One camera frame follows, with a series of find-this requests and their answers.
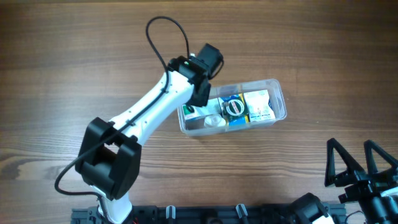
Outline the white green medicine box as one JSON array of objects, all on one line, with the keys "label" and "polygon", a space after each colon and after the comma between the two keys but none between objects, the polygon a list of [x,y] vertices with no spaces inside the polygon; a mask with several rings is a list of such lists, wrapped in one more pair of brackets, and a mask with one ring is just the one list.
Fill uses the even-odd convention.
[{"label": "white green medicine box", "polygon": [[184,119],[192,120],[199,119],[212,114],[220,114],[220,104],[217,98],[213,98],[208,100],[206,106],[191,106],[191,105],[183,105],[182,106]]}]

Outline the small white bottle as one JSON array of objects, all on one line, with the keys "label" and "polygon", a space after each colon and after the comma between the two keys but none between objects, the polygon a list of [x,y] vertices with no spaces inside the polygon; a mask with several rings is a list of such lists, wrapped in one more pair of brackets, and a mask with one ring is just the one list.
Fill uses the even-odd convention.
[{"label": "small white bottle", "polygon": [[211,114],[205,117],[204,127],[217,128],[226,126],[226,120],[220,114]]}]

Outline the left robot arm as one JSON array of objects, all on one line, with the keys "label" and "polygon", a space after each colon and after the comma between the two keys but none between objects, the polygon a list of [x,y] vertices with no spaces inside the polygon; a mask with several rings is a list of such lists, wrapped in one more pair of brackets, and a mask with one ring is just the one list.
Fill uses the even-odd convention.
[{"label": "left robot arm", "polygon": [[95,118],[89,123],[75,170],[99,196],[103,222],[129,218],[128,192],[139,174],[142,147],[178,107],[207,104],[209,81],[222,66],[221,52],[205,44],[198,55],[170,60],[159,82],[128,110],[109,121]]}]

